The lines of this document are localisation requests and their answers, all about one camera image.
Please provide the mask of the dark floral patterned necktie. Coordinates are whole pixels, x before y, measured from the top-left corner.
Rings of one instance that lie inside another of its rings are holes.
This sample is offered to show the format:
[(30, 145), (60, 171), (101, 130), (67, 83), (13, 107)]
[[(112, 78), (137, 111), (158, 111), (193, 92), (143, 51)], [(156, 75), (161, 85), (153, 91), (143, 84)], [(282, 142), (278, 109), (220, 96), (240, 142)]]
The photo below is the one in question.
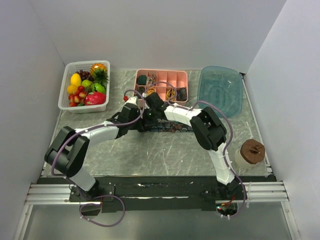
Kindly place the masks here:
[(192, 133), (193, 128), (177, 121), (158, 120), (145, 125), (142, 132)]

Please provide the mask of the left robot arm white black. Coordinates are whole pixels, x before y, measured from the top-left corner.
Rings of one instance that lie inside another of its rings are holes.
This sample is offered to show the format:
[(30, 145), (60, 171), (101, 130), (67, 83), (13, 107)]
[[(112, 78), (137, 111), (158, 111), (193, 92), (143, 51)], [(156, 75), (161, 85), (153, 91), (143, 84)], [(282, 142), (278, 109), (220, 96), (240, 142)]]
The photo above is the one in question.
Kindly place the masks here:
[(86, 200), (95, 200), (100, 184), (83, 167), (88, 148), (127, 134), (141, 120), (144, 111), (137, 104), (127, 102), (120, 112), (100, 124), (78, 130), (63, 127), (44, 155), (45, 162), (51, 165), (51, 174), (59, 171), (80, 189)]

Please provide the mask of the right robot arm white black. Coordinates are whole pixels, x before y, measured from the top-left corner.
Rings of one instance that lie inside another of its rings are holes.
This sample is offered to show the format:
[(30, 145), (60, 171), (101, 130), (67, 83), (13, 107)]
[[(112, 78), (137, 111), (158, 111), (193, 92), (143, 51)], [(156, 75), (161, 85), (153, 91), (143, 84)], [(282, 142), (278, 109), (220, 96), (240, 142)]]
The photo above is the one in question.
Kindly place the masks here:
[(214, 106), (198, 109), (165, 103), (155, 92), (145, 97), (144, 105), (147, 107), (143, 114), (144, 120), (154, 118), (173, 121), (192, 128), (197, 142), (208, 151), (211, 158), (221, 199), (228, 200), (237, 196), (247, 200), (246, 187), (234, 171), (227, 150), (233, 138), (231, 123), (226, 120), (230, 130), (230, 138), (227, 140), (227, 129), (216, 115)]

